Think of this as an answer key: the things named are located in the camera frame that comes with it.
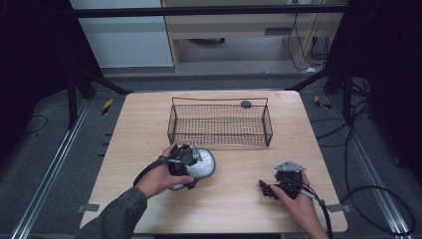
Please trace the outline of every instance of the wooden table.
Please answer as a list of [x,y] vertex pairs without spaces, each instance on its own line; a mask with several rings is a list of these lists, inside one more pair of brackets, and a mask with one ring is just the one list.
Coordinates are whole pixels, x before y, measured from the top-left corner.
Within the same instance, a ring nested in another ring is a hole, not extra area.
[[[268,98],[274,136],[269,147],[207,147],[215,173],[192,190],[165,192],[148,201],[135,233],[284,233],[301,229],[279,200],[264,197],[258,180],[275,183],[274,167],[287,160],[307,168],[318,196],[338,203],[301,97],[296,92],[142,93],[126,97],[90,198],[98,212],[85,212],[84,226],[169,145],[167,127],[173,97],[196,99]],[[322,225],[322,211],[316,204]],[[333,231],[347,228],[342,212],[330,213]]]

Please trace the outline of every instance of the white cabinet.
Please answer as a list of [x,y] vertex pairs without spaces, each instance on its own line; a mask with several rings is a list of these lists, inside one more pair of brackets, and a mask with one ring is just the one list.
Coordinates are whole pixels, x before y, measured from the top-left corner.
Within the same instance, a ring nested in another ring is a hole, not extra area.
[[[71,0],[74,9],[161,7],[159,0]],[[163,17],[84,18],[82,28],[100,67],[173,67]]]
[[[288,5],[290,0],[161,0],[164,7]],[[308,0],[312,4],[347,3],[347,0]],[[166,18],[177,69],[183,39],[289,36],[289,48],[298,67],[312,46],[313,37],[334,36],[342,13],[239,14],[216,16],[169,16]],[[268,34],[275,29],[280,34]]]

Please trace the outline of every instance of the hand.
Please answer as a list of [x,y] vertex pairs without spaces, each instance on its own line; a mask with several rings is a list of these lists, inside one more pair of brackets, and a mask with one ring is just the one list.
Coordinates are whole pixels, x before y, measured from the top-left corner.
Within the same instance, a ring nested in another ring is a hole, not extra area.
[[[302,179],[304,184],[310,185],[307,175],[304,172],[302,172]],[[280,200],[282,200],[292,214],[295,222],[305,231],[309,238],[327,238],[317,219],[317,213],[312,199],[299,193],[298,197],[294,200],[280,187],[271,185],[271,188]]]
[[[163,156],[169,156],[171,149],[175,144],[170,145],[162,153]],[[137,183],[136,187],[139,188],[146,198],[151,198],[165,189],[177,185],[193,182],[194,178],[191,176],[173,176],[168,171],[168,164],[162,163],[152,170],[148,171],[142,179]]]

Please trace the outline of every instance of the wire mesh basket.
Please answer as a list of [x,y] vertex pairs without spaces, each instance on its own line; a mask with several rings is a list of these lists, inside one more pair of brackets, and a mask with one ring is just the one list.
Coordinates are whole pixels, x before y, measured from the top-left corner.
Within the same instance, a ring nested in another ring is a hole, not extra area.
[[170,143],[270,145],[273,129],[267,98],[173,98],[172,102]]

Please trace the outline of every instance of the cable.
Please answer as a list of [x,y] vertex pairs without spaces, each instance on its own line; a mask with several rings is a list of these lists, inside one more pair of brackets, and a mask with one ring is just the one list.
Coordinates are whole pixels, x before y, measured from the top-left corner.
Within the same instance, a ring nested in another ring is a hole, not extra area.
[[351,81],[351,84],[353,86],[353,89],[352,89],[353,92],[363,97],[369,97],[370,91],[366,89],[366,85],[361,86],[355,81]]
[[[296,35],[297,35],[297,37],[298,37],[298,42],[299,42],[299,45],[300,45],[300,47],[301,47],[301,50],[302,50],[302,56],[304,57],[304,60],[309,64],[309,65],[311,65],[311,67],[315,67],[315,66],[319,66],[320,64],[313,64],[313,63],[310,63],[308,60],[307,60],[307,57],[305,56],[305,50],[304,50],[304,46],[302,45],[302,42],[301,42],[301,39],[300,39],[300,37],[299,37],[299,31],[298,31],[298,25],[297,25],[297,23],[298,23],[298,13],[296,13],[295,14],[295,21],[294,21],[294,23],[293,23],[293,27],[292,27],[292,31],[291,31],[291,33],[289,34],[289,38],[288,38],[288,50],[289,50],[289,53],[290,53],[290,55],[291,55],[291,57],[292,57],[292,59],[294,58],[293,57],[293,54],[292,54],[292,50],[291,50],[291,48],[290,48],[290,40],[291,40],[291,37],[292,37],[292,34],[293,34],[293,32],[296,30]],[[295,61],[293,61],[293,64],[294,64],[294,66],[295,66],[295,68],[297,69],[297,70],[305,70],[305,69],[301,69],[301,68],[299,68],[298,66],[296,66],[296,63],[295,63]]]
[[[347,134],[347,138],[346,138],[346,143],[345,143],[345,145],[344,145],[344,178],[345,178],[345,184],[346,184],[346,191],[347,191],[347,195],[345,196],[345,198],[349,198],[350,199],[350,202],[351,202],[351,204],[354,206],[354,208],[356,209],[356,211],[367,221],[367,222],[369,222],[371,225],[373,225],[374,227],[376,227],[376,228],[378,228],[379,230],[381,230],[382,232],[384,232],[384,233],[387,233],[387,234],[389,234],[389,235],[393,235],[393,236],[406,236],[406,235],[409,235],[409,234],[411,234],[413,231],[414,231],[414,229],[415,229],[415,227],[416,227],[416,219],[415,219],[415,216],[411,213],[411,210],[410,210],[410,208],[409,208],[409,206],[398,196],[398,195],[396,195],[395,193],[393,193],[392,191],[390,191],[390,190],[388,190],[388,189],[386,189],[386,188],[383,188],[383,187],[380,187],[380,186],[373,186],[373,185],[366,185],[366,186],[361,186],[361,187],[358,187],[358,188],[356,188],[356,189],[354,189],[354,190],[352,190],[352,191],[350,191],[350,185],[349,185],[349,179],[348,179],[348,156],[347,156],[347,153],[348,153],[348,143],[350,142],[350,140],[351,140],[351,138],[352,138],[352,136],[353,136],[353,134],[354,134],[354,120],[359,116],[359,115],[363,115],[364,113],[367,113],[367,109],[369,109],[369,107],[365,107],[365,108],[363,108],[363,109],[361,109],[358,113],[356,113],[355,111],[356,111],[356,109],[357,109],[357,107],[360,105],[360,104],[363,104],[363,103],[365,103],[366,101],[362,101],[362,102],[360,102],[359,104],[357,104],[355,107],[354,107],[354,109],[353,109],[353,111],[352,111],[352,118],[351,118],[351,120],[349,121],[349,126],[350,126],[350,129],[349,129],[349,132],[348,132],[348,134]],[[385,229],[385,228],[383,228],[382,226],[380,226],[380,225],[378,225],[378,224],[376,224],[374,221],[372,221],[368,216],[366,216],[360,209],[359,209],[359,207],[357,206],[357,204],[356,204],[356,202],[354,201],[354,199],[353,199],[353,194],[355,193],[355,192],[357,192],[357,191],[359,191],[359,190],[363,190],[363,189],[368,189],[368,188],[375,188],[375,189],[379,189],[379,190],[383,190],[383,191],[386,191],[386,192],[389,192],[389,193],[391,193],[391,195],[393,195],[394,197],[395,197],[395,199],[396,200],[398,200],[402,205],[403,205],[403,207],[407,210],[407,212],[408,212],[408,214],[410,215],[410,217],[411,217],[411,221],[412,221],[412,224],[411,224],[411,227],[410,227],[410,229],[407,231],[407,232],[404,232],[404,233],[397,233],[397,232],[392,232],[392,231],[390,231],[390,230],[388,230],[388,229]]]
[[45,120],[44,121],[44,124],[41,125],[41,127],[37,128],[37,129],[34,129],[32,131],[24,131],[23,134],[30,134],[30,133],[38,132],[39,130],[43,129],[47,125],[47,123],[49,122],[49,119],[46,116],[41,116],[41,115],[39,115],[39,116],[32,116],[32,119],[33,118],[44,118],[44,120]]
[[311,47],[311,56],[313,57],[314,60],[320,61],[322,68],[324,68],[326,58],[328,57],[329,37],[325,37],[325,43],[324,43],[324,46],[323,46],[323,51],[320,54],[314,53],[314,48],[315,48],[315,45],[317,44],[317,39],[318,39],[318,37],[313,37],[313,46]]
[[337,147],[337,146],[343,146],[343,145],[345,145],[345,142],[341,143],[341,144],[332,144],[332,145],[321,145],[321,144],[319,144],[318,146],[319,147]]
[[365,79],[365,78],[362,78],[362,79],[363,79],[363,81],[362,81],[363,88],[368,92],[368,90],[366,89],[366,83],[365,83],[365,81],[367,81],[367,79]]
[[344,128],[345,126],[348,126],[348,125],[350,125],[354,120],[355,120],[355,118],[357,118],[358,116],[360,116],[361,114],[363,114],[363,113],[365,113],[364,111],[366,111],[366,110],[369,110],[369,107],[366,107],[366,108],[364,108],[364,109],[362,109],[356,116],[352,116],[352,118],[349,120],[349,121],[347,121],[347,122],[345,122],[342,126],[340,126],[340,127],[338,127],[338,128],[336,128],[336,129],[334,129],[333,131],[330,131],[330,132],[328,132],[328,133],[326,133],[326,134],[323,134],[323,135],[320,135],[320,136],[317,136],[316,137],[316,139],[320,139],[320,138],[323,138],[323,137],[326,137],[326,136],[329,136],[329,135],[332,135],[332,134],[334,134],[335,132],[337,132],[337,131],[339,131],[339,130],[341,130],[342,128]]
[[329,218],[329,214],[328,214],[328,211],[326,209],[326,205],[325,205],[324,200],[320,199],[317,196],[317,193],[309,185],[307,185],[303,182],[297,182],[297,181],[291,180],[291,179],[286,178],[286,177],[281,178],[280,181],[282,181],[282,180],[288,181],[289,183],[300,187],[302,190],[304,190],[306,192],[305,195],[309,194],[309,195],[307,195],[307,197],[311,196],[310,199],[314,199],[318,202],[318,205],[322,209],[322,213],[323,213],[323,216],[325,218],[326,234],[328,235],[329,239],[332,239],[333,236],[332,236],[331,220]]
[[[338,119],[337,118],[316,119],[316,120],[312,120],[311,122],[317,122],[317,121],[323,121],[323,120],[338,120]],[[340,127],[334,129],[333,131],[327,132],[326,134],[323,134],[323,135],[320,135],[320,136],[316,136],[316,139],[320,139],[320,138],[323,138],[323,137],[330,136],[330,135],[334,134],[335,132],[341,130],[345,126],[347,126],[347,122],[342,124]]]
[[325,120],[339,120],[339,118],[315,119],[315,120],[311,120],[311,122],[318,122],[318,121],[325,121]]

